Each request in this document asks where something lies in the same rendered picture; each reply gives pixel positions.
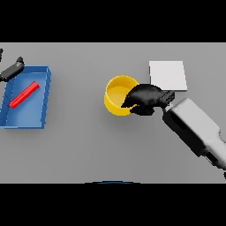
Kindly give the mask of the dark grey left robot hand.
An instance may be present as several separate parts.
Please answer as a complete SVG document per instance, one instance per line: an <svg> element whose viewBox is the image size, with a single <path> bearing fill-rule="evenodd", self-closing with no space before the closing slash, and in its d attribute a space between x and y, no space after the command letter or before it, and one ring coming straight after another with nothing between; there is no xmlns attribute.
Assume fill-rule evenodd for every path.
<svg viewBox="0 0 226 226"><path fill-rule="evenodd" d="M20 56L14 64L0 73L0 82L8 82L23 72L25 67L23 57Z"/></svg>

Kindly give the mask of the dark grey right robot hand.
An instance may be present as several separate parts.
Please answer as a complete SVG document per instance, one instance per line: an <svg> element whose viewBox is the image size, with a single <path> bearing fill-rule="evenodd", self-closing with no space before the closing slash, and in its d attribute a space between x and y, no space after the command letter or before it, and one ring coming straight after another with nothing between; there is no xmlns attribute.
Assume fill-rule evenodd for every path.
<svg viewBox="0 0 226 226"><path fill-rule="evenodd" d="M135 86L125 97L122 108L130 108L130 112L139 116L152 116L154 108L165 109L175 99L172 90L163 91L150 84Z"/></svg>

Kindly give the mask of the yellow bowl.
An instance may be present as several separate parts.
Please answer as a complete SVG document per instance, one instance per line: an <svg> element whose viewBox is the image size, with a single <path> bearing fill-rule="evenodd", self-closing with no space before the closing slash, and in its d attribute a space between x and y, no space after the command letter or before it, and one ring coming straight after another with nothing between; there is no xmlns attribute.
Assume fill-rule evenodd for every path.
<svg viewBox="0 0 226 226"><path fill-rule="evenodd" d="M109 113L117 117L125 117L131 114L131 108L122 108L126 95L139 84L139 82L125 75L111 79L105 89L104 105Z"/></svg>

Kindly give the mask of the red beaker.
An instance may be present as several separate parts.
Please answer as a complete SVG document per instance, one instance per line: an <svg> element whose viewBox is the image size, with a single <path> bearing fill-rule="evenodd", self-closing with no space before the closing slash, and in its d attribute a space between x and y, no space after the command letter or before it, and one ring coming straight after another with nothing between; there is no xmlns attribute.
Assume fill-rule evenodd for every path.
<svg viewBox="0 0 226 226"><path fill-rule="evenodd" d="M9 107L12 109L17 108L26 98L39 88L39 84L33 81L28 87L20 92L14 99L9 102Z"/></svg>

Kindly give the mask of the pale square measuring scale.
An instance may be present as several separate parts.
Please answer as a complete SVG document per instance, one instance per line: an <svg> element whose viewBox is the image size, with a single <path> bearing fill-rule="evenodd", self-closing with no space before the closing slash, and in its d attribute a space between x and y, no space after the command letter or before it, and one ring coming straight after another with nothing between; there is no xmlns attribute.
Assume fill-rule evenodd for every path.
<svg viewBox="0 0 226 226"><path fill-rule="evenodd" d="M161 90L186 92L185 68L182 61L150 61L150 84Z"/></svg>

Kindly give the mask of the blue tray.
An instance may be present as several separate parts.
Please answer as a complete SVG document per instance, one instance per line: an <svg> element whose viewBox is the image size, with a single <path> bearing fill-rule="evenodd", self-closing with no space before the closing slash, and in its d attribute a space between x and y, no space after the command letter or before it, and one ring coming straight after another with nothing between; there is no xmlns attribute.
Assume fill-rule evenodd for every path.
<svg viewBox="0 0 226 226"><path fill-rule="evenodd" d="M15 109L9 106L33 82L39 87ZM5 84L0 129L43 129L46 124L51 72L47 65L26 65L23 72Z"/></svg>

